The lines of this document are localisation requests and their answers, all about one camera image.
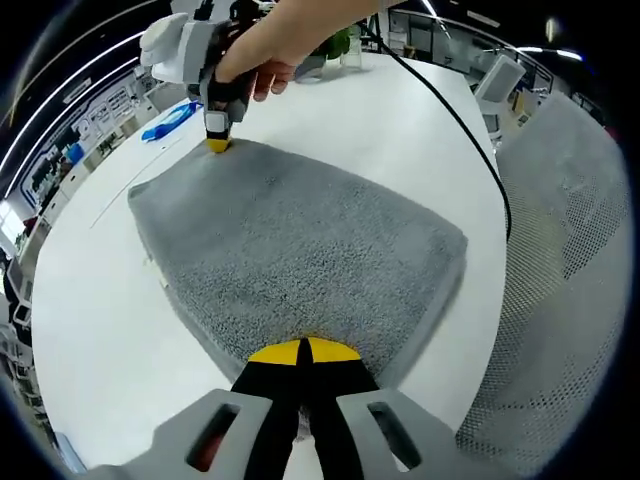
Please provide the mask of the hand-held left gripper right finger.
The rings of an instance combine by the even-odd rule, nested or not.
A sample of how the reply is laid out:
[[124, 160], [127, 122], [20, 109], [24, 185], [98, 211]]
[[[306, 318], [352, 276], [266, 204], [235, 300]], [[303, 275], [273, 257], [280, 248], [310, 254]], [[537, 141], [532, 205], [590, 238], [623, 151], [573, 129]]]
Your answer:
[[305, 340], [305, 408], [326, 479], [462, 479], [451, 430], [396, 390], [382, 389], [343, 344]]

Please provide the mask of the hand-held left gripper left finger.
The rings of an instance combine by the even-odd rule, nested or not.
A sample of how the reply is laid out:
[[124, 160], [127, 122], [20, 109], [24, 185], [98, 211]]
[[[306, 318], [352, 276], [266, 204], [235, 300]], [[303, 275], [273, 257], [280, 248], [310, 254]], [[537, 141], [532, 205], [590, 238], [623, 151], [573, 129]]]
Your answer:
[[250, 356], [231, 389], [215, 389], [161, 424], [148, 450], [91, 479], [281, 479], [298, 431], [300, 340]]

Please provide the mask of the person's right hand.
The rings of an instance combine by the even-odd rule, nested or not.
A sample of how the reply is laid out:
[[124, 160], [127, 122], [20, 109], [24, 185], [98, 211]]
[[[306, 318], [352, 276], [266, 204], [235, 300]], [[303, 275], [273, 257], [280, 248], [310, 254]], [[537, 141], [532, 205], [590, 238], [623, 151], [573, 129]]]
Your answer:
[[215, 80], [230, 84], [253, 71], [249, 92], [255, 101], [264, 101], [270, 93], [281, 94], [314, 49], [308, 43], [307, 20], [301, 3], [282, 1], [231, 45], [215, 69]]

